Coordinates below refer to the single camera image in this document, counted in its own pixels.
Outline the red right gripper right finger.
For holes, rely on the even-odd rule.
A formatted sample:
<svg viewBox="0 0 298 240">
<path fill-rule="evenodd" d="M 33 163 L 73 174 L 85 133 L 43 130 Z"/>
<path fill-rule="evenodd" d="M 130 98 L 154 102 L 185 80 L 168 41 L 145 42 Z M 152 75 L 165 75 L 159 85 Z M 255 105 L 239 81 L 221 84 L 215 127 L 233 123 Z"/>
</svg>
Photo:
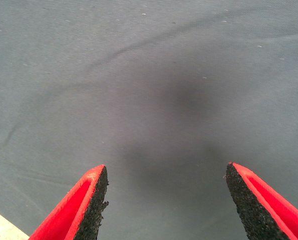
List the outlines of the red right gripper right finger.
<svg viewBox="0 0 298 240">
<path fill-rule="evenodd" d="M 226 183 L 250 240 L 298 240 L 298 209 L 250 169 L 229 162 Z"/>
</svg>

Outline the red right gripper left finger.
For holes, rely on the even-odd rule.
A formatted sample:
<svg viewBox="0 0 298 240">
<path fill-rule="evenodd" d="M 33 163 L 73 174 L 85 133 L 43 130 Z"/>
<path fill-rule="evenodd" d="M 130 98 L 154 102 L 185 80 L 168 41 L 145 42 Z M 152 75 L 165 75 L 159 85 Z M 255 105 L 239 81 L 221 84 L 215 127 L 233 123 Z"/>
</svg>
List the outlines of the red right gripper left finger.
<svg viewBox="0 0 298 240">
<path fill-rule="evenodd" d="M 29 237 L 31 240 L 96 240 L 108 206 L 105 165 L 88 170 Z"/>
</svg>

